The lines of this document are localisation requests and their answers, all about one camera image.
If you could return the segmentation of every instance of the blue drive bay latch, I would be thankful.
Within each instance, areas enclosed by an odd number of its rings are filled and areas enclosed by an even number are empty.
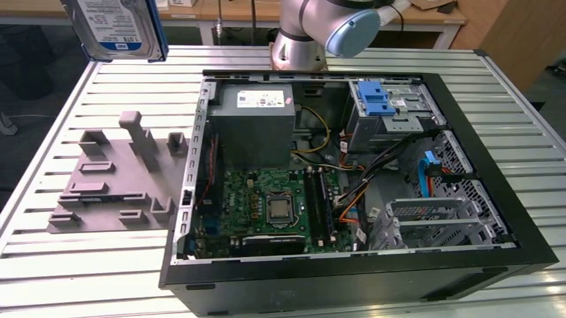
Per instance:
[[[388,93],[378,81],[359,81],[358,89],[367,116],[394,116],[396,110],[390,107]]]

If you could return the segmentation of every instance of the gray power supply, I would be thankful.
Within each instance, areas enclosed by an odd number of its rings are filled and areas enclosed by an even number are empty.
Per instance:
[[[291,85],[225,85],[219,102],[211,106],[208,118],[221,137],[225,167],[286,167],[295,126]]]

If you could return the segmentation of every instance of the yellow wire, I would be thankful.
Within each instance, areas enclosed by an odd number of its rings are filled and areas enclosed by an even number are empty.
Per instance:
[[[312,108],[303,106],[303,108],[308,109],[308,111],[311,111],[312,115],[315,115],[315,117],[319,119],[319,121],[322,122],[322,124],[324,125],[324,129],[326,129],[326,139],[323,144],[312,149],[307,149],[307,150],[291,150],[292,154],[310,154],[312,152],[318,152],[320,149],[323,149],[330,141],[330,129],[328,129],[328,125],[326,124],[326,121],[322,119],[320,115],[312,110]]]
[[[342,212],[342,214],[340,214],[340,216],[339,216],[339,221],[340,221],[340,222],[342,222],[342,221],[346,221],[346,222],[355,222],[355,221],[352,221],[352,220],[350,220],[350,219],[344,219],[344,216],[346,216],[346,214],[347,214],[348,210],[352,208],[352,206],[354,206],[355,202],[358,202],[358,200],[360,199],[360,197],[362,197],[362,195],[363,195],[363,192],[366,192],[366,190],[367,190],[367,189],[368,189],[368,186],[366,186],[366,187],[363,188],[362,192],[360,192],[360,193],[355,196],[355,198],[354,198],[352,202],[350,202],[350,205],[346,207],[344,212]]]

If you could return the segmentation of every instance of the hard drive label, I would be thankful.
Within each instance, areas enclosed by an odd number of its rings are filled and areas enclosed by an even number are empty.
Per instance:
[[[140,32],[133,14],[124,7],[124,0],[79,1],[88,26],[100,45],[109,50],[137,50],[141,47]]]

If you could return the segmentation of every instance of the slotted aluminum surface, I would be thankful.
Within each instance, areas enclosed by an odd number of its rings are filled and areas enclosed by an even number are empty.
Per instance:
[[[203,69],[268,69],[268,49],[171,47],[164,63],[89,64],[0,214],[0,311],[15,317],[192,317],[157,288],[165,231],[51,235],[56,198],[77,162],[85,128],[127,138],[119,114],[137,110],[155,138],[191,132]],[[471,51],[367,50],[328,58],[330,70],[439,73],[561,262],[450,303],[379,305],[262,317],[524,317],[566,315],[563,144],[488,60]]]

